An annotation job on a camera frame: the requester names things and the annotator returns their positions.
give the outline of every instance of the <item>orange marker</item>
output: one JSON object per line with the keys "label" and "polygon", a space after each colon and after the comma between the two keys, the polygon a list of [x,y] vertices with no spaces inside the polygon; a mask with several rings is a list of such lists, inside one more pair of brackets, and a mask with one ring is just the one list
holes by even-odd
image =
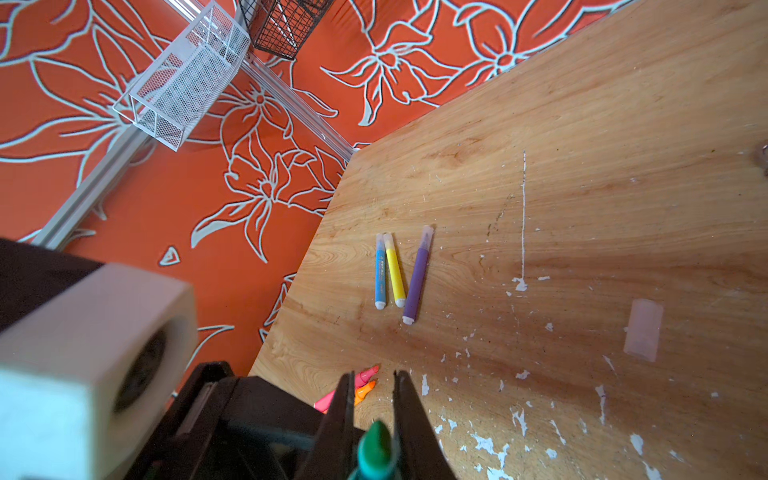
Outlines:
{"label": "orange marker", "polygon": [[373,390],[373,387],[375,386],[376,386],[376,381],[371,380],[370,382],[366,383],[365,385],[355,390],[355,405],[365,400],[366,395],[368,395],[371,392],[371,390]]}

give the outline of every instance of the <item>floral wallpaper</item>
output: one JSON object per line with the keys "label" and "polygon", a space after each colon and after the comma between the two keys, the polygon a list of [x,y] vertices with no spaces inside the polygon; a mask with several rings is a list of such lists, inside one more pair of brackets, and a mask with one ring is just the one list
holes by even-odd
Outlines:
{"label": "floral wallpaper", "polygon": [[[336,0],[295,61],[258,55],[365,147],[628,1]],[[128,128],[111,105],[186,24],[162,0],[0,4],[0,96],[13,112],[0,120],[2,236],[34,238]],[[190,363],[245,374],[345,168],[240,72],[178,152],[137,154],[67,248],[192,283]]]}

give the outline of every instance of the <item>blue marker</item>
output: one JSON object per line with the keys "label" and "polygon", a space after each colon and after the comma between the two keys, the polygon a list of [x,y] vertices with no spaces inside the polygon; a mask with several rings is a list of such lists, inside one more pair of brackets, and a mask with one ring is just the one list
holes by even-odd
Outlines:
{"label": "blue marker", "polygon": [[376,308],[383,310],[386,306],[386,249],[384,235],[376,234]]}

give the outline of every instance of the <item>white mesh basket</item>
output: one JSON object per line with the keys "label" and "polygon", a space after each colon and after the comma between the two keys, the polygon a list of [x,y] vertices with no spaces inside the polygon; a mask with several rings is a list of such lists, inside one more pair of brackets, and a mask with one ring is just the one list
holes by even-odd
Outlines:
{"label": "white mesh basket", "polygon": [[112,107],[173,151],[232,81],[250,38],[211,0]]}

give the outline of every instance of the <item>pink highlighter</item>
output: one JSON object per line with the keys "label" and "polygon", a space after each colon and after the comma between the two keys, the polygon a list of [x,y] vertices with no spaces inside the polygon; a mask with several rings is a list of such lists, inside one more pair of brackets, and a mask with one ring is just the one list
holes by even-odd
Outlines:
{"label": "pink highlighter", "polygon": [[[368,383],[376,373],[379,373],[378,365],[374,365],[371,368],[355,375],[355,389],[358,389]],[[334,392],[331,392],[315,402],[315,409],[323,413],[327,412],[328,408],[331,406],[331,400],[333,400],[333,393]]]}

